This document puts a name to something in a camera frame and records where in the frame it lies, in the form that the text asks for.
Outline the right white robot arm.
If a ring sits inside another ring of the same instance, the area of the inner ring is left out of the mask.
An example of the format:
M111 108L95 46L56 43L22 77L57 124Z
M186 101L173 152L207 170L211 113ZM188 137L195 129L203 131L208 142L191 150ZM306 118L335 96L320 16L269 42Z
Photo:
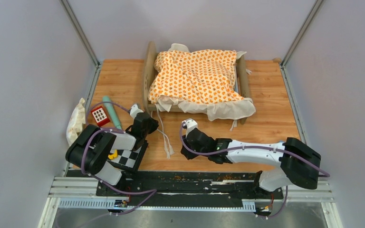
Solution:
M261 199L289 185L315 190L319 177L328 176L320 168L321 155L297 138L288 137L284 142L270 144L213 139L200 131L193 119L182 121L179 134L181 154L188 160L204 156L216 164L259 163L273 166L273 170L256 173L252 191Z

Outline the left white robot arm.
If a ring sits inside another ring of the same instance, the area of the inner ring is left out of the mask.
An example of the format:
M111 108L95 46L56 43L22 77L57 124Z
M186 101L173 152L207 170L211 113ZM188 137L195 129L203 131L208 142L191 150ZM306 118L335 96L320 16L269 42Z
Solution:
M148 147L146 137L158 129L159 123L138 105L129 111L133 124L126 130L104 130L89 124L66 152L71 164L107 182L115 196L126 192L123 172L136 173Z

